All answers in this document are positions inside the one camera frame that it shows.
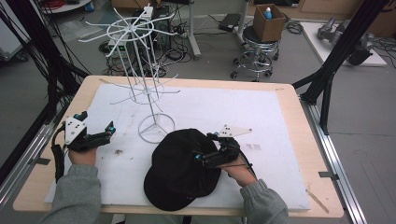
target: gray floor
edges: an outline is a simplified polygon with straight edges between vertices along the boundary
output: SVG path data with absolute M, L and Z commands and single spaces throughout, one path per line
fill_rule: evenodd
M 75 10 L 60 15 L 60 21 L 98 22 L 103 10 L 88 14 Z M 209 18 L 197 20 L 196 27 Z M 208 22 L 207 27 L 216 27 Z M 169 66 L 168 77 L 229 80 L 233 59 L 242 52 L 234 35 L 196 36 L 202 57 L 197 61 Z M 68 42 L 71 50 L 93 73 L 106 69 L 106 59 L 97 50 L 105 39 L 88 44 Z M 274 74 L 262 82 L 293 83 L 320 67 L 320 61 L 303 35 L 284 31 Z M 237 81 L 250 81 L 255 74 L 241 71 Z M 0 68 L 0 162 L 18 144 L 47 101 L 46 82 L 32 62 L 10 62 Z M 329 131 L 346 174 L 368 223 L 396 223 L 396 69 L 387 67 L 342 66 L 335 76 L 329 116 Z M 297 90 L 304 92 L 306 87 Z M 0 213 L 2 223 L 35 223 L 42 214 L 16 212 L 12 203 L 18 190 Z M 103 216 L 101 223 L 109 223 Z M 349 223 L 347 216 L 337 219 L 292 218 L 291 223 Z

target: office chair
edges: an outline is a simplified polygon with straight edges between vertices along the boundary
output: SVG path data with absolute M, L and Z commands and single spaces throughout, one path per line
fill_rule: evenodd
M 272 60 L 268 56 L 268 52 L 276 50 L 276 54 L 273 60 L 277 60 L 279 57 L 279 43 L 278 41 L 262 42 L 254 32 L 253 26 L 248 26 L 242 33 L 244 45 L 248 44 L 248 48 L 244 53 L 233 60 L 236 65 L 235 71 L 231 73 L 231 78 L 235 79 L 238 74 L 239 68 L 246 68 L 257 74 L 257 78 L 252 80 L 258 82 L 260 74 L 264 74 L 266 77 L 270 77 L 273 74 Z

